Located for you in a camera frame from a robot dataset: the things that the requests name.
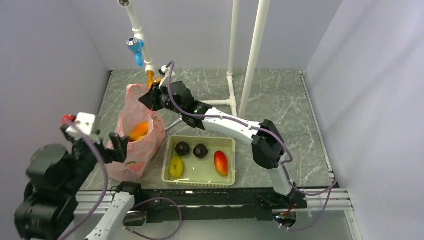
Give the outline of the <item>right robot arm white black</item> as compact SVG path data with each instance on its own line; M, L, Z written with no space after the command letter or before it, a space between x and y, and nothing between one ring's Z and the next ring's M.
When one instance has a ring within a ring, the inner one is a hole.
M249 121L226 114L196 100L181 81L167 87L154 83L138 100L152 111L167 109L179 114L192 128L226 134L251 145L254 162L267 170L271 179L276 203L287 208L295 201L294 182L285 167L293 161L293 155L272 121Z

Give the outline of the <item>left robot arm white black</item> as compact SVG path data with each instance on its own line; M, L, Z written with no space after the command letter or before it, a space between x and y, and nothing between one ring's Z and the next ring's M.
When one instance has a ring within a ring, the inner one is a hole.
M69 153L61 144L39 148L32 156L26 175L30 181L25 188L24 201L14 214L14 224L20 238L25 240L59 240L75 219L77 193L94 170L97 159L87 143L63 130L72 143ZM106 164L123 163L130 138L110 133L113 148L105 148L102 139L94 143ZM138 183L121 182L116 188L112 204L88 239L110 239L129 210L137 210L144 203Z

